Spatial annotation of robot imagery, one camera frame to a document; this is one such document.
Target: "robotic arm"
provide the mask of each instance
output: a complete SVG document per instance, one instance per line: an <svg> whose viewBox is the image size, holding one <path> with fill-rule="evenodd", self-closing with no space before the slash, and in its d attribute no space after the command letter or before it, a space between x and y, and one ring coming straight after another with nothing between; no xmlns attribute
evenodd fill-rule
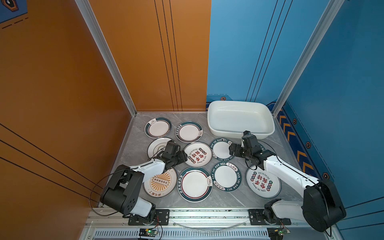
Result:
<svg viewBox="0 0 384 240"><path fill-rule="evenodd" d="M123 215L136 214L141 216L142 222L151 223L155 218L156 205L139 197L141 184L186 160L187 155L180 151L180 145L171 140L163 151L154 156L154 160L137 166L118 166L101 193L100 202ZM123 188L121 185L125 183L128 184Z"/></svg>
<svg viewBox="0 0 384 240"><path fill-rule="evenodd" d="M250 160L257 167L278 176L290 185L304 199L303 202L287 202L280 199L265 205L265 219L276 223L281 218L307 221L319 232L323 232L346 216L334 183L328 179L319 180L284 162L270 150L262 150L255 135L245 131L244 147L232 143L230 154Z"/></svg>

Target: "rectangular white tub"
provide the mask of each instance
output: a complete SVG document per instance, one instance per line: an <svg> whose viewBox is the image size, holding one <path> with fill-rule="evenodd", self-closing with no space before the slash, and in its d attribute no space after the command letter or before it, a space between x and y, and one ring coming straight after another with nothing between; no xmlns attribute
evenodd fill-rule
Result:
<svg viewBox="0 0 384 240"><path fill-rule="evenodd" d="M219 137L241 138L244 131L250 131L257 139L264 139L275 131L267 106L242 101L212 102L208 108L208 126Z"/></svg>

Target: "plate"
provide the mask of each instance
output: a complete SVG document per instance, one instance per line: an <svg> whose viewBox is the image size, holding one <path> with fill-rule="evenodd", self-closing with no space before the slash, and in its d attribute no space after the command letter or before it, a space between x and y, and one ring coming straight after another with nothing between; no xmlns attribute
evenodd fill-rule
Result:
<svg viewBox="0 0 384 240"><path fill-rule="evenodd" d="M278 177L259 167L252 169L247 171L247 184L254 193L263 198L272 198L280 193L281 182Z"/></svg>
<svg viewBox="0 0 384 240"><path fill-rule="evenodd" d="M240 170L230 162L220 162L214 166L211 173L214 185L224 191L232 192L241 184Z"/></svg>
<svg viewBox="0 0 384 240"><path fill-rule="evenodd" d="M186 121L176 128L176 137L186 143L195 142L203 135L203 128L197 122Z"/></svg>
<svg viewBox="0 0 384 240"><path fill-rule="evenodd" d="M177 180L180 195L189 202L200 202L212 191L212 177L204 168L189 167Z"/></svg>
<svg viewBox="0 0 384 240"><path fill-rule="evenodd" d="M210 148L213 152L213 157L219 161L229 161L235 156L229 154L229 146L232 142L226 138L217 138L210 144Z"/></svg>
<svg viewBox="0 0 384 240"><path fill-rule="evenodd" d="M211 161L212 150L211 148L202 142L194 142L187 145L184 148L184 152L187 154L187 165L191 167L203 167Z"/></svg>
<svg viewBox="0 0 384 240"><path fill-rule="evenodd" d="M148 147L148 150L147 150L148 157L151 158L155 156L155 154L160 150L164 150L166 148L167 143L171 140L172 139L167 137L162 137L154 140Z"/></svg>
<svg viewBox="0 0 384 240"><path fill-rule="evenodd" d="M164 137L172 127L171 122L166 118L154 118L145 126L145 133L148 137L159 138Z"/></svg>
<svg viewBox="0 0 384 240"><path fill-rule="evenodd" d="M165 173L153 176L143 183L144 190L151 197L164 197L176 186L177 174L171 168Z"/></svg>
<svg viewBox="0 0 384 240"><path fill-rule="evenodd" d="M259 147L261 147L263 151L266 150L266 148L261 143L259 143ZM244 160L246 160L249 163L252 163L250 160L248 160L246 158L244 158Z"/></svg>

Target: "gray table surface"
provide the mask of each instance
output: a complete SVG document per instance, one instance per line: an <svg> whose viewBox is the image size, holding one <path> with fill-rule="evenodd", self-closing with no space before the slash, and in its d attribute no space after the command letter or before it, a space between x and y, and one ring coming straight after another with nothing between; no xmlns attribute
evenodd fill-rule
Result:
<svg viewBox="0 0 384 240"><path fill-rule="evenodd" d="M184 149L188 144L181 142L176 138L175 130L176 127L184 121L195 121L203 127L204 133L203 136L199 139L199 142L203 142L209 145L214 139L218 138L209 130L207 113L138 113L133 121L132 129L130 131L124 151L116 166L121 164L134 166L144 163L148 160L147 149L151 142L155 139L148 137L145 134L144 129L149 120L157 117L164 117L171 121L172 129L170 133L165 137L169 137L176 143L180 144L181 149ZM241 143L240 139L229 139L234 143ZM279 125L276 125L275 132L268 136L266 139L263 139L263 141L270 144L280 158L298 168L298 163L293 153L291 152L291 149L287 149L287 142ZM272 150L268 145L264 143L262 144L267 149ZM149 196L142 187L139 196L156 204L156 207L264 207L265 203L272 200L259 197L249 189L245 181L245 175L248 167L242 158L235 157L230 162L235 164L240 169L242 175L242 182L240 187L233 192L224 192L213 186L210 195L205 200L197 203L188 202L182 198L176 187L170 194L161 198L154 198ZM217 163L219 163L219 161L212 158L212 160L203 168L205 168L210 173L214 165ZM186 163L177 165L175 167L177 176L179 176L180 173L188 167L189 166ZM283 181L281 181L281 192L275 198L281 198L286 201L302 200L301 196Z"/></svg>

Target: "orange sunburst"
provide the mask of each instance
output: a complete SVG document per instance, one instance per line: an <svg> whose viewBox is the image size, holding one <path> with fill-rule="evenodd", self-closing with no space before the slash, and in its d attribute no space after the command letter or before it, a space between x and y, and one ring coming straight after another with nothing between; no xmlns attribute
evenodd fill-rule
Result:
<svg viewBox="0 0 384 240"><path fill-rule="evenodd" d="M162 184L162 183L159 183L159 182L155 182L154 178L158 178L158 179L162 179L162 180L167 181L166 185ZM151 187L156 192L162 192L162 191L166 190L170 186L170 182L171 182L171 176L170 176L170 174L168 172L165 172L165 173L156 175L153 178L151 178Z"/></svg>

